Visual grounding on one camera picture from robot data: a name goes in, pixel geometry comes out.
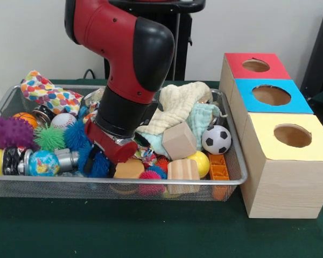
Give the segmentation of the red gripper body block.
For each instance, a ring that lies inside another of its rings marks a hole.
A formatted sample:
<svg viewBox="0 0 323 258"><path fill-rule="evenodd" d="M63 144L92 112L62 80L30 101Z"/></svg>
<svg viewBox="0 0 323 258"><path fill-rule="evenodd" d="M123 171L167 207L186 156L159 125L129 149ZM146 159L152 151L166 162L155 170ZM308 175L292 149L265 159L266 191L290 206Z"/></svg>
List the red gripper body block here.
<svg viewBox="0 0 323 258"><path fill-rule="evenodd" d="M123 139L112 136L101 130L91 119L85 123L85 134L112 163L127 162L138 148L132 138Z"/></svg>

